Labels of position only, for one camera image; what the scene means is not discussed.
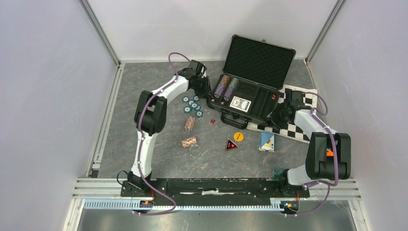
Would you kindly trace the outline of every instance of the orange light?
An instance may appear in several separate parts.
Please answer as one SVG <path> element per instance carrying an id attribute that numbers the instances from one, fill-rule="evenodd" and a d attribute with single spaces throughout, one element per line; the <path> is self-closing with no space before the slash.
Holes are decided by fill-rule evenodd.
<path id="1" fill-rule="evenodd" d="M 326 152 L 326 156 L 334 156 L 334 152 L 332 150 L 328 150 Z"/>

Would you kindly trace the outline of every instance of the white wall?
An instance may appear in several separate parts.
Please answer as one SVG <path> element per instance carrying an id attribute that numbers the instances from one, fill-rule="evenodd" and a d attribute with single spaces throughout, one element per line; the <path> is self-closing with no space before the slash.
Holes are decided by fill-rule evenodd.
<path id="1" fill-rule="evenodd" d="M 115 66 L 77 0 L 1 0 L 0 73 L 0 230 L 61 230 Z"/>
<path id="2" fill-rule="evenodd" d="M 375 231 L 408 224 L 407 22 L 406 0 L 348 0 L 311 62 Z"/>
<path id="3" fill-rule="evenodd" d="M 224 60 L 239 34 L 305 58 L 336 0 L 89 0 L 121 60 Z"/>

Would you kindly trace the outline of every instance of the open case lid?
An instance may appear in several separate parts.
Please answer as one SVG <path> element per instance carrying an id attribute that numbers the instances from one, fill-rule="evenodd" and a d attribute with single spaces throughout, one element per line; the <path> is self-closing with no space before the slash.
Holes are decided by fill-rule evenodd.
<path id="1" fill-rule="evenodd" d="M 279 89 L 296 54 L 293 49 L 232 36 L 224 73 Z"/>

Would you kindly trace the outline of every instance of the black case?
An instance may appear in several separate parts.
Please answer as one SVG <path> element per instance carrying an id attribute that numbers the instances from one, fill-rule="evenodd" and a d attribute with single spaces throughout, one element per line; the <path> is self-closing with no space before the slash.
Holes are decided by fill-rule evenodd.
<path id="1" fill-rule="evenodd" d="M 248 122 L 254 122 L 267 127 L 268 115 L 276 107 L 279 89 L 283 86 L 295 54 L 296 51 L 293 49 L 275 46 L 265 41 L 232 36 L 222 69 L 223 74 L 220 75 L 211 96 L 207 98 L 208 107 L 220 111 L 221 121 L 228 125 L 245 129 Z M 226 89 L 220 98 L 214 97 L 214 92 L 224 75 L 239 80 L 229 101 L 223 97 Z M 234 96 L 251 101 L 248 112 L 230 107 Z"/>

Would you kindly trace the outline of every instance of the case handle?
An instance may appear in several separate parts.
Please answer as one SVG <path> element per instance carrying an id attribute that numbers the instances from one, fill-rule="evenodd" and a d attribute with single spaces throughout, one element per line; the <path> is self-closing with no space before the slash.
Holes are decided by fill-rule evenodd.
<path id="1" fill-rule="evenodd" d="M 221 121 L 224 124 L 228 124 L 239 129 L 245 129 L 248 126 L 248 121 L 244 120 L 243 124 L 238 123 L 237 121 L 234 121 L 232 119 L 225 118 L 225 113 L 221 113 Z"/>

